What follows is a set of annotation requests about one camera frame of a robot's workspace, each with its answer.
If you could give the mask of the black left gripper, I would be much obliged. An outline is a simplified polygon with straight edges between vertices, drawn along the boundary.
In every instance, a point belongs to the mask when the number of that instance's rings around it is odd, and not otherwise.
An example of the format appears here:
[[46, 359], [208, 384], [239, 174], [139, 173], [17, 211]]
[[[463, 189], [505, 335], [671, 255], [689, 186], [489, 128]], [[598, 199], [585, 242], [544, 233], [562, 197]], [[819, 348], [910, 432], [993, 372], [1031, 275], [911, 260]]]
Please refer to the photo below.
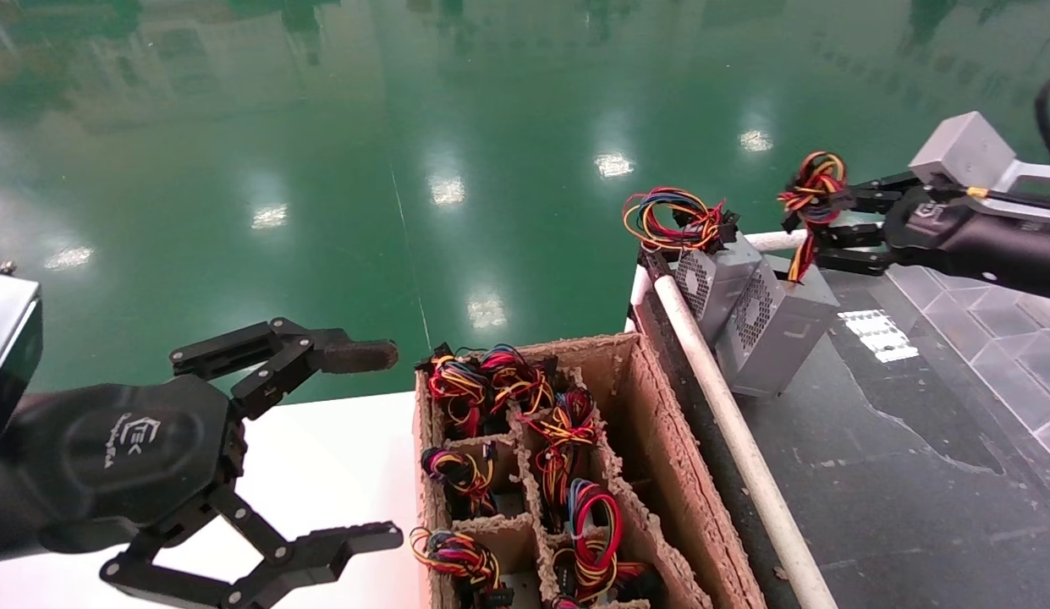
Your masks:
[[[195, 376], [165, 384], [26, 394], [8, 423], [8, 548], [94, 552], [129, 544], [103, 582], [177, 608], [272, 608], [340, 579], [352, 556], [401, 547], [394, 523], [285, 540], [234, 492], [246, 444], [239, 411]], [[261, 555], [233, 583], [154, 560], [223, 517]]]

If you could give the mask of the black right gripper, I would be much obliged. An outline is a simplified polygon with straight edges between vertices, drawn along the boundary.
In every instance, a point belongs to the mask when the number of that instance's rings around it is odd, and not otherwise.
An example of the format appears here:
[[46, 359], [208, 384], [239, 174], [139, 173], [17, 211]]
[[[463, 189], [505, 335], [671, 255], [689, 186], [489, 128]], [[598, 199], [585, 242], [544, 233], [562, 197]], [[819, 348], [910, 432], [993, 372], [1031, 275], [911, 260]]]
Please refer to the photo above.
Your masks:
[[978, 211], [914, 173], [850, 184], [849, 192], [853, 211], [888, 213], [883, 224], [811, 228], [820, 269], [880, 277], [892, 264], [922, 266], [1050, 299], [1050, 223]]

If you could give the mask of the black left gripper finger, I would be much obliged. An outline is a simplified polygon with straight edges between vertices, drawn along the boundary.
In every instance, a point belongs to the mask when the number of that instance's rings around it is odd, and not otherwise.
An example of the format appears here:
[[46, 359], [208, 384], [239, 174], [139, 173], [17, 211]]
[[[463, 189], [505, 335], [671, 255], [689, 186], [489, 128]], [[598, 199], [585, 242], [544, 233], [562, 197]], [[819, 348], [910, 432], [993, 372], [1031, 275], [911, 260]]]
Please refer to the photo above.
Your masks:
[[313, 374], [351, 375], [394, 368], [393, 340], [356, 342], [342, 328], [310, 329], [274, 317], [227, 332], [170, 354], [175, 376], [212, 381], [249, 370], [231, 388], [231, 404], [242, 419], [257, 420]]

